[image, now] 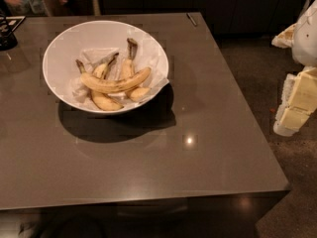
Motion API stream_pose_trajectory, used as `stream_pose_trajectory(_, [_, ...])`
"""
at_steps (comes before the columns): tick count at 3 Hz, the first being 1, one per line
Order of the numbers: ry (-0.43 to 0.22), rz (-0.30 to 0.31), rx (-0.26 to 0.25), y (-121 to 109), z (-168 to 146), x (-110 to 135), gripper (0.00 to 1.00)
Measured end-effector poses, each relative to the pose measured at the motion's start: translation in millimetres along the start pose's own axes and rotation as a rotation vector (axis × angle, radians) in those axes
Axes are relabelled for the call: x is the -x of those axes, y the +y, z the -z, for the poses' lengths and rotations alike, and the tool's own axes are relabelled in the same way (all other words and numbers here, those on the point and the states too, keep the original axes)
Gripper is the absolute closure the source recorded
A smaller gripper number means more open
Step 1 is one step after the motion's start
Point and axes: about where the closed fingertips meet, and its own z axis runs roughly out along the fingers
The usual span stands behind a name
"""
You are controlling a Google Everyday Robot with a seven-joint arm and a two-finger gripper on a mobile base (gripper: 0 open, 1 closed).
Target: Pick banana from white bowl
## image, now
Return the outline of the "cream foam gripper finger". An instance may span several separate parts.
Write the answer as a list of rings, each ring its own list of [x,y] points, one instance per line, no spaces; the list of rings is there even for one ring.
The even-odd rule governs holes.
[[[283,84],[273,131],[290,137],[297,133],[317,109],[317,68],[306,66],[297,75],[288,74]]]
[[[293,46],[293,39],[294,39],[294,31],[295,31],[296,24],[290,25],[284,31],[276,35],[271,44],[275,47],[287,49]]]

